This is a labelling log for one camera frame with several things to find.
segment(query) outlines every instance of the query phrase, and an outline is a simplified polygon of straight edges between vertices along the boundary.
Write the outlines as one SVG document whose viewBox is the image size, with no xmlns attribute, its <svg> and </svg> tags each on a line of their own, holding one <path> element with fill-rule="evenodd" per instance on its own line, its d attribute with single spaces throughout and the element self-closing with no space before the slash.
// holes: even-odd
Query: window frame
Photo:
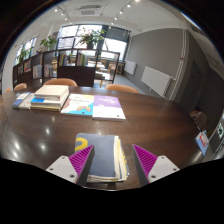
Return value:
<svg viewBox="0 0 224 224">
<path fill-rule="evenodd" d="M 109 40 L 115 40 L 115 41 L 120 41 L 120 42 L 123 42 L 123 43 L 126 44 L 125 49 L 124 49 L 124 52 L 123 52 L 123 58 L 119 58 L 119 61 L 123 61 L 124 58 L 125 58 L 125 55 L 126 55 L 126 51 L 127 51 L 127 47 L 128 47 L 128 42 L 126 42 L 126 41 L 122 41 L 122 40 L 113 39 L 113 38 L 105 38 L 105 40 L 106 40 L 106 39 L 109 39 Z"/>
<path fill-rule="evenodd" d="M 27 44 L 28 42 L 30 42 L 30 41 L 32 41 L 32 42 L 31 42 L 31 47 L 29 48 L 29 49 L 31 49 L 31 51 L 30 51 L 28 57 L 25 58 L 25 59 L 23 59 L 23 60 L 27 60 L 27 59 L 29 59 L 30 57 L 32 57 L 33 48 L 34 48 L 34 46 L 35 46 L 35 44 L 36 44 L 36 40 L 37 40 L 37 36 L 35 36 L 35 37 L 31 38 L 30 40 L 26 41 L 25 44 L 21 44 L 20 48 L 16 51 L 16 57 L 15 57 L 15 60 L 14 60 L 14 65 L 18 65 L 18 64 L 19 64 L 19 63 L 16 63 L 17 58 L 18 58 L 19 55 L 21 54 L 21 51 L 25 48 L 26 44 Z"/>
<path fill-rule="evenodd" d="M 102 30 L 102 27 L 103 27 L 103 25 L 99 25 L 99 24 L 76 24 L 76 25 L 67 25 L 67 26 L 62 26 L 61 27 L 61 30 L 60 30 L 60 32 L 59 32 L 59 37 L 58 37 L 58 39 L 57 39 L 57 46 L 56 46 L 56 50 L 66 50 L 66 48 L 63 48 L 63 49 L 58 49 L 58 40 L 59 39 L 62 39 L 62 38 L 68 38 L 68 37 L 62 37 L 61 36 L 61 33 L 62 33 L 62 29 L 63 28 L 65 28 L 65 27 L 69 27 L 69 26 L 78 26 L 78 28 L 77 28 L 77 31 L 76 31 L 76 34 L 75 34 L 75 36 L 68 36 L 68 37 L 74 37 L 74 42 L 73 42 L 73 45 L 72 45 L 72 48 L 75 48 L 75 41 L 76 41 L 76 39 L 77 38 L 79 38 L 80 37 L 80 35 L 78 36 L 78 33 L 80 32 L 80 27 L 81 26 L 101 26 L 101 30 Z"/>
</svg>

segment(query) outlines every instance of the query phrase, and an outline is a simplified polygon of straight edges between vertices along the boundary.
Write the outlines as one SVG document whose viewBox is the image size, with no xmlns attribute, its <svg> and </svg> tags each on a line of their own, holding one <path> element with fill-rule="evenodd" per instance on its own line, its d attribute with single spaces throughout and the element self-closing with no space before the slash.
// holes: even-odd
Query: green plant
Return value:
<svg viewBox="0 0 224 224">
<path fill-rule="evenodd" d="M 56 44 L 57 41 L 54 39 L 55 37 L 53 36 L 53 38 L 51 37 L 51 35 L 48 36 L 47 39 L 43 39 L 40 42 L 40 46 L 45 46 L 45 47 L 51 47 L 52 44 Z"/>
<path fill-rule="evenodd" d="M 27 58 L 27 56 L 29 56 L 31 52 L 31 49 L 25 50 L 24 48 L 21 50 L 20 55 L 17 57 L 19 63 L 22 62 L 24 59 Z"/>
<path fill-rule="evenodd" d="M 104 39 L 104 37 L 102 37 L 101 34 L 104 34 L 106 32 L 105 30 L 95 31 L 95 30 L 86 30 L 85 28 L 83 28 L 83 31 L 84 31 L 84 33 L 82 33 L 80 35 L 80 40 L 78 43 L 87 44 L 87 45 L 88 44 L 92 44 L 92 45 L 98 44 L 100 40 Z"/>
</svg>

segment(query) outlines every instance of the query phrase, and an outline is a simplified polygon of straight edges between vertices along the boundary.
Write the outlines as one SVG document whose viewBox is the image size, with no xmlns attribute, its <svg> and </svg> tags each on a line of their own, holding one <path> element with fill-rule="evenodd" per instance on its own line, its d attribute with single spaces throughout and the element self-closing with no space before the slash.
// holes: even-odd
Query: cabinet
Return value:
<svg viewBox="0 0 224 224">
<path fill-rule="evenodd" d="M 119 56 L 119 52 L 97 49 L 46 51 L 13 67 L 13 88 L 20 83 L 26 83 L 28 87 L 41 87 L 52 78 L 72 79 L 78 86 L 86 87 L 93 87 L 94 79 L 113 83 Z"/>
</svg>

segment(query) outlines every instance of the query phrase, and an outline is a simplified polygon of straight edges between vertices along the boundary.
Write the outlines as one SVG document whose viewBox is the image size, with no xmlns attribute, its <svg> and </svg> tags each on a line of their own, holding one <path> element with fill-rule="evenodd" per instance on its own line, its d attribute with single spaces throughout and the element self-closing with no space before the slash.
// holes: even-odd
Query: white book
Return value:
<svg viewBox="0 0 224 224">
<path fill-rule="evenodd" d="M 60 107 L 62 108 L 62 106 L 65 103 L 65 100 L 67 99 L 69 95 L 69 91 L 67 91 L 61 98 L 60 101 L 56 101 L 56 100 L 46 100 L 46 99 L 37 99 L 36 97 L 34 97 L 31 101 L 30 104 L 32 106 L 47 106 L 47 107 Z"/>
<path fill-rule="evenodd" d="M 112 96 L 94 96 L 92 119 L 126 120 L 118 98 Z"/>
<path fill-rule="evenodd" d="M 33 79 L 36 79 L 37 78 L 37 67 L 34 66 L 33 67 Z"/>
<path fill-rule="evenodd" d="M 35 98 L 58 100 L 69 91 L 65 85 L 44 85 L 34 93 Z"/>
<path fill-rule="evenodd" d="M 34 93 L 30 93 L 25 100 L 19 105 L 19 109 L 30 109 L 30 101 L 34 98 Z"/>
<path fill-rule="evenodd" d="M 49 77 L 49 65 L 44 65 L 44 77 Z"/>
<path fill-rule="evenodd" d="M 42 78 L 42 65 L 37 65 L 36 66 L 36 78 Z"/>
<path fill-rule="evenodd" d="M 17 97 L 17 99 L 13 102 L 12 107 L 19 108 L 19 105 L 23 102 L 23 100 L 30 94 L 30 92 L 24 92 Z"/>
</svg>

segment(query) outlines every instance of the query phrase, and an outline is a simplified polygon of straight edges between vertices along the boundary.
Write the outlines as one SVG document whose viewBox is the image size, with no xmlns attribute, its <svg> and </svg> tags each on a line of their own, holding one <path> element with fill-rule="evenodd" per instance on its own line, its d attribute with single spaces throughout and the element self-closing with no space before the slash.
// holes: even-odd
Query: chair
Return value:
<svg viewBox="0 0 224 224">
<path fill-rule="evenodd" d="M 6 89 L 5 93 L 10 92 L 11 88 Z"/>
<path fill-rule="evenodd" d="M 64 78 L 48 80 L 47 82 L 44 83 L 44 85 L 65 85 L 65 86 L 75 86 L 75 87 L 78 86 L 74 80 L 64 79 Z"/>
<path fill-rule="evenodd" d="M 14 90 L 18 90 L 18 89 L 26 89 L 27 85 L 26 83 L 20 83 L 19 85 L 17 85 Z"/>
<path fill-rule="evenodd" d="M 109 84 L 105 87 L 105 89 L 123 91 L 123 92 L 130 92 L 130 93 L 139 93 L 138 90 L 133 88 L 133 87 L 125 86 L 125 85 L 119 85 L 119 84 Z"/>
</svg>

